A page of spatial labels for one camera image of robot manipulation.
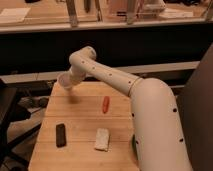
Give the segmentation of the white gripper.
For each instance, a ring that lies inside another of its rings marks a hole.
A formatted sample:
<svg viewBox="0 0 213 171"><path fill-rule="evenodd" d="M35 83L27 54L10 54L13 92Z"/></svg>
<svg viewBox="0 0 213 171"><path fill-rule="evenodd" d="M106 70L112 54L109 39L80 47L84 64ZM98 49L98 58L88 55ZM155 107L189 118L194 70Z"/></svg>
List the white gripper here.
<svg viewBox="0 0 213 171"><path fill-rule="evenodd" d="M69 73L70 73L70 83L73 86L80 84L86 77L85 72L75 69L75 68L71 68L69 70Z"/></svg>

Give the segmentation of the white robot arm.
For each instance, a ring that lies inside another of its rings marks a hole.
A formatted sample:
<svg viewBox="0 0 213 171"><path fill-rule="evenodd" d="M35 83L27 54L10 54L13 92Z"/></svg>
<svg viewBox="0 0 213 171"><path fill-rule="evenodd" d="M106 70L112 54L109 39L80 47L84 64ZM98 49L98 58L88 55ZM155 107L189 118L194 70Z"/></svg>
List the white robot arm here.
<svg viewBox="0 0 213 171"><path fill-rule="evenodd" d="M102 65L89 46L72 53L69 62L73 75L88 73L130 98L140 171L193 171L176 98L165 82Z"/></svg>

